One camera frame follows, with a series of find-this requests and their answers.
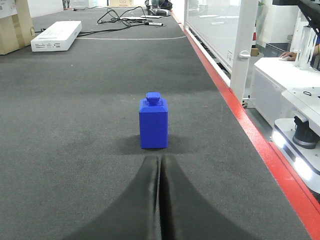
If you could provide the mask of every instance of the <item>white desk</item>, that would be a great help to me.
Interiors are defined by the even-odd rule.
[[[295,107],[282,92],[291,88],[320,87],[320,72],[300,70],[293,61],[263,57],[254,64],[250,101],[263,118],[274,126],[276,119],[293,118]]]

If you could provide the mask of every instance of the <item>person's hand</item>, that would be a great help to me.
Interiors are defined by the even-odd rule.
[[[297,57],[297,54],[292,52],[292,51],[286,51],[286,52],[283,52],[281,55],[280,55],[280,58],[285,58],[285,57],[290,57],[288,58],[288,61],[295,61],[296,60],[296,57]]]

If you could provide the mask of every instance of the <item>white floor line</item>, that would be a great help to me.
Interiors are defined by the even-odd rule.
[[[186,36],[159,37],[159,38],[97,38],[97,37],[77,37],[76,39],[137,41],[137,40],[175,40],[175,39],[183,39],[183,38],[186,38]]]

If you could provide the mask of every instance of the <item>led light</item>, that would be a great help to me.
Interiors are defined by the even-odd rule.
[[[282,148],[282,149],[286,144],[285,138],[277,131],[273,131],[272,140],[279,148]]]
[[[302,160],[300,157],[296,157],[293,165],[300,177],[304,178],[305,180],[311,179],[312,170],[304,160]]]

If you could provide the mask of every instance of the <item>gray carpet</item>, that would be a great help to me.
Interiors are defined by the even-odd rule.
[[[87,22],[98,11],[80,16]],[[38,17],[34,25],[77,13]],[[172,17],[164,21],[100,37],[184,35]],[[139,147],[139,100],[150,91],[168,101],[167,149]],[[0,143],[1,240],[61,239],[105,210],[145,155],[164,153],[250,234],[310,239],[187,38],[76,39],[67,52],[28,46],[1,56]]]

